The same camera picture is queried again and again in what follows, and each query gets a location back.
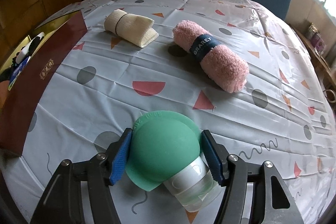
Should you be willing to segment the green silicone travel bottle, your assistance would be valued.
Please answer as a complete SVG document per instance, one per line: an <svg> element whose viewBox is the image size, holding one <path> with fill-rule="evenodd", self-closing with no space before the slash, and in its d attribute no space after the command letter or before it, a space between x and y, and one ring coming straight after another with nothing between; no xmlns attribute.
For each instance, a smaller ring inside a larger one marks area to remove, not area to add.
<svg viewBox="0 0 336 224"><path fill-rule="evenodd" d="M151 111L133 125L126 174L147 192L163 184L193 213L222 191L201 151L201 131L189 117L173 111Z"/></svg>

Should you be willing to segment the pink towel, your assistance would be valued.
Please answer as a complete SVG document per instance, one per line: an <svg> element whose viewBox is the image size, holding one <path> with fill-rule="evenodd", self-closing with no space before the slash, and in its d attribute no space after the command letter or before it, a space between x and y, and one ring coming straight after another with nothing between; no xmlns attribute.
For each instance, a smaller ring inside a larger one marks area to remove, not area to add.
<svg viewBox="0 0 336 224"><path fill-rule="evenodd" d="M183 20L173 28L174 42L201 65L203 71L228 93L241 91L249 74L247 62L220 43L202 26Z"/></svg>

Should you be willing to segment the beige bandage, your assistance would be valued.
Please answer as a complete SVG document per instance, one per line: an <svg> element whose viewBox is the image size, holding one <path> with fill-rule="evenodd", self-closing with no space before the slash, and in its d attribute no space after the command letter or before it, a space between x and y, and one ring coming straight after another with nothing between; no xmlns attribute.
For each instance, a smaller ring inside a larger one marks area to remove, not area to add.
<svg viewBox="0 0 336 224"><path fill-rule="evenodd" d="M154 20L151 18L127 13L120 9L114 10L104 22L106 31L110 31L140 48L145 48L159 37L153 25Z"/></svg>

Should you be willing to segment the orange makeup sponge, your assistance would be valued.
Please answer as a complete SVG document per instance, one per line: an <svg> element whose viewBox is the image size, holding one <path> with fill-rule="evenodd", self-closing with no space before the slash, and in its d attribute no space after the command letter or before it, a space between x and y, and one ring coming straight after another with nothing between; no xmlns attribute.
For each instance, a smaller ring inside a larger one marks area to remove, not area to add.
<svg viewBox="0 0 336 224"><path fill-rule="evenodd" d="M5 101L9 95L8 87L9 80L0 82L0 109L3 108L3 105L5 104Z"/></svg>

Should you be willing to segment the blue Tempo tissue pack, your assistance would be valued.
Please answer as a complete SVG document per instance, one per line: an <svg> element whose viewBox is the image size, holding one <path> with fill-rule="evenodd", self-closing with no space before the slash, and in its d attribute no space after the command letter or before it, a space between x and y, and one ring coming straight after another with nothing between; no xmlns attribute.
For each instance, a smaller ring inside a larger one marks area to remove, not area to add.
<svg viewBox="0 0 336 224"><path fill-rule="evenodd" d="M8 86L8 91L11 91L11 88L13 87L13 84L15 83L15 81L17 80L18 76L20 75L20 73L22 72L22 70L26 67L27 63L30 61L31 57L27 57L25 58L19 65L18 67L15 69L15 71L13 71L13 74L11 75L11 78L9 80L9 86Z"/></svg>

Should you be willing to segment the white soap bar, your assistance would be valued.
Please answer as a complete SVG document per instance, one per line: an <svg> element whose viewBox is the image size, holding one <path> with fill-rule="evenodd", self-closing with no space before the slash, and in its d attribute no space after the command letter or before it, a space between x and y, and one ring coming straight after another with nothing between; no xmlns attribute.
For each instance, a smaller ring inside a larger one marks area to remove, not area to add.
<svg viewBox="0 0 336 224"><path fill-rule="evenodd" d="M21 49L15 59L15 63L20 64L26 57L32 56L44 37L44 32L41 32L35 36L26 46Z"/></svg>

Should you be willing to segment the patterned white tablecloth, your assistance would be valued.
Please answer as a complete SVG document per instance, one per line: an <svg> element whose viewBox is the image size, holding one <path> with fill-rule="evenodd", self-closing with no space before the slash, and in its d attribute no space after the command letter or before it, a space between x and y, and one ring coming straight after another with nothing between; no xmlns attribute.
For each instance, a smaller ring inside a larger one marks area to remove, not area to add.
<svg viewBox="0 0 336 224"><path fill-rule="evenodd" d="M140 48L104 28L114 10L154 20ZM305 223L316 223L335 194L335 120L309 54L293 30L250 0L85 0L87 33L52 76L21 157L1 157L7 188L24 219L63 159L104 151L142 114L179 112L242 159L274 162ZM247 61L244 89L221 90L172 30L192 20Z"/></svg>

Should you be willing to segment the wooden side table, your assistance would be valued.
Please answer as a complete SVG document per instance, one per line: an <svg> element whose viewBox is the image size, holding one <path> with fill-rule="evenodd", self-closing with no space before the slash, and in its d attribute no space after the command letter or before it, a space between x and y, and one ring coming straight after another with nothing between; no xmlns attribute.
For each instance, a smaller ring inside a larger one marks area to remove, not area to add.
<svg viewBox="0 0 336 224"><path fill-rule="evenodd" d="M333 93L335 93L335 75L327 65L326 61L320 54L316 52L315 48L311 45L311 42L301 32L299 32L297 28L293 26L291 26L291 28L294 30L296 35L300 38L300 40L306 47L315 72L323 76L322 83L325 89L332 90Z"/></svg>

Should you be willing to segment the red and gold tin box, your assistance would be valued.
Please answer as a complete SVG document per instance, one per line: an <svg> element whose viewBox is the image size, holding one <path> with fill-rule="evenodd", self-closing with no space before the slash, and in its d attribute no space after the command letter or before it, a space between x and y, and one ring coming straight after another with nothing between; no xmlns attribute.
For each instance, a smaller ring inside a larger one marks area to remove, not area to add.
<svg viewBox="0 0 336 224"><path fill-rule="evenodd" d="M1 111L1 149L13 157L23 153L34 111L53 74L87 33L80 10L65 14L33 30L46 37L18 75Z"/></svg>

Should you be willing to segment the purple box on table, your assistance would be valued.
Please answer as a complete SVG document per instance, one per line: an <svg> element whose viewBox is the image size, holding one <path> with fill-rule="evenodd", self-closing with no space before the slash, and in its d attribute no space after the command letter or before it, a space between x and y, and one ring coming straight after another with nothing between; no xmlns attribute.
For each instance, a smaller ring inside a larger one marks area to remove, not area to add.
<svg viewBox="0 0 336 224"><path fill-rule="evenodd" d="M311 45L318 53L323 54L326 45L314 23L311 23L308 27L306 38L311 42Z"/></svg>

